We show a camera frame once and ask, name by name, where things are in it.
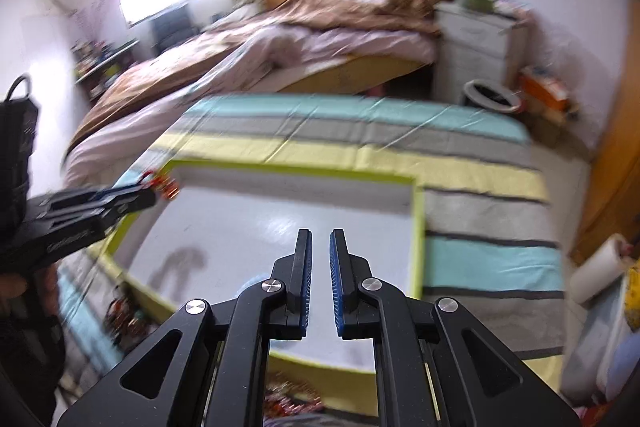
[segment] hand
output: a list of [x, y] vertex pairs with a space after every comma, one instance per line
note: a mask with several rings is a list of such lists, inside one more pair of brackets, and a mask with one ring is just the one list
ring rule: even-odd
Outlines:
[[[55, 265], [36, 273], [42, 308], [47, 316], [58, 314], [58, 271]], [[27, 281], [14, 273], [0, 275], [0, 300], [13, 299], [27, 291]]]

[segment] silver screw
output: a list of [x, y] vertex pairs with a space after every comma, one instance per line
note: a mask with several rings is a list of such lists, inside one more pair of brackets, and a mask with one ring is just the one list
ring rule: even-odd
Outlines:
[[262, 289], [267, 293], [276, 292], [282, 288], [282, 283], [277, 279], [267, 279], [262, 281]]
[[438, 301], [438, 308], [447, 313], [453, 313], [458, 309], [458, 303], [451, 297], [445, 297]]
[[382, 288], [382, 282], [379, 279], [375, 279], [373, 277], [369, 277], [362, 281], [362, 287], [367, 291], [374, 292]]
[[184, 305], [184, 309], [191, 315], [202, 313], [206, 308], [207, 305], [205, 304], [205, 301], [201, 301], [200, 299], [193, 299], [193, 301], [189, 301]]

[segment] triangular cutout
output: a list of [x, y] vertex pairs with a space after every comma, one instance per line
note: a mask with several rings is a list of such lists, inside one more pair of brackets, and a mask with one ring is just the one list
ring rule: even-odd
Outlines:
[[123, 375], [120, 379], [121, 386], [149, 399], [158, 397], [181, 337], [181, 331], [169, 331]]
[[487, 397], [498, 396], [520, 383], [516, 372], [473, 330], [462, 330], [462, 338]]

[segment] desk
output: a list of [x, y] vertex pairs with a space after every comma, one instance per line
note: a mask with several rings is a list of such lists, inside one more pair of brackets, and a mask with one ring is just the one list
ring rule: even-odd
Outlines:
[[103, 89], [98, 93], [94, 92], [94, 94], [92, 94], [92, 90], [94, 90], [95, 87], [104, 86], [104, 79], [102, 78], [102, 74], [107, 68], [113, 66], [114, 64], [119, 64], [122, 71], [126, 71], [131, 67], [131, 65], [135, 61], [133, 58], [132, 50], [133, 47], [138, 44], [138, 42], [140, 41], [133, 40], [126, 42], [126, 44], [123, 44], [121, 47], [117, 48], [113, 55], [96, 64], [93, 68], [91, 68], [83, 76], [76, 80], [76, 84], [79, 84], [82, 87], [91, 103], [97, 102], [106, 90]]

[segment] brown blanket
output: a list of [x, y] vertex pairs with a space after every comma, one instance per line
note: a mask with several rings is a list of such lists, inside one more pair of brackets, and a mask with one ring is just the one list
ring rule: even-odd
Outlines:
[[409, 30], [437, 33], [432, 22], [418, 17], [380, 14], [377, 6], [356, 0], [287, 0], [276, 9], [247, 21], [216, 26], [167, 50], [158, 58], [123, 73], [82, 120], [67, 153], [82, 140], [124, 116], [194, 83], [258, 29], [276, 24], [314, 30]]

